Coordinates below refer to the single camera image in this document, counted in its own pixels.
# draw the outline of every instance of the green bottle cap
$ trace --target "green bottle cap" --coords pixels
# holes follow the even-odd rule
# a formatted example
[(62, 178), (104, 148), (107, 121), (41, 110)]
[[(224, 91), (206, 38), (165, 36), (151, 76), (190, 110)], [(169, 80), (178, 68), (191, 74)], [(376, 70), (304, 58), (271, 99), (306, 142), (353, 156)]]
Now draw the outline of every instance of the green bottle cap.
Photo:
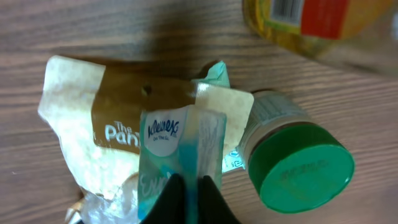
[(328, 131), (297, 124), (261, 142), (248, 171), (267, 207), (299, 213), (318, 208), (343, 191), (354, 167), (351, 154)]

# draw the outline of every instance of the tissue packet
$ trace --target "tissue packet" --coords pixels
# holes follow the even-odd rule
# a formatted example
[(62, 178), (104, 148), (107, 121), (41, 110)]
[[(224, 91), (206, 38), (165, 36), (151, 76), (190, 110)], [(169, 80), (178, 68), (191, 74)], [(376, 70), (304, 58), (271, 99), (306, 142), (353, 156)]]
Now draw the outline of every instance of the tissue packet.
[(197, 180), (209, 175), (221, 187), (226, 115), (190, 105), (143, 112), (140, 123), (138, 217), (143, 220), (168, 178), (180, 174), (186, 185), (186, 223), (197, 223)]

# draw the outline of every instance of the wood grain surface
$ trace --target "wood grain surface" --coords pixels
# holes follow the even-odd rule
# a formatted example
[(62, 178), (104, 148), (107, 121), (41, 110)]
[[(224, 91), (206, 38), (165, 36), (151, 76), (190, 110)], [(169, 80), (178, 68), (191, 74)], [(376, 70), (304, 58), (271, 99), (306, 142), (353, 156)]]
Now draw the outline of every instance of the wood grain surface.
[(356, 159), (349, 187), (322, 208), (281, 215), (259, 201), (243, 170), (223, 178), (242, 223), (398, 222), (398, 79), (319, 65), (262, 40), (241, 0), (1, 0), (0, 223), (62, 223), (80, 198), (58, 144), (37, 115), (54, 54), (159, 62), (192, 78), (224, 60), (242, 90), (286, 93)]

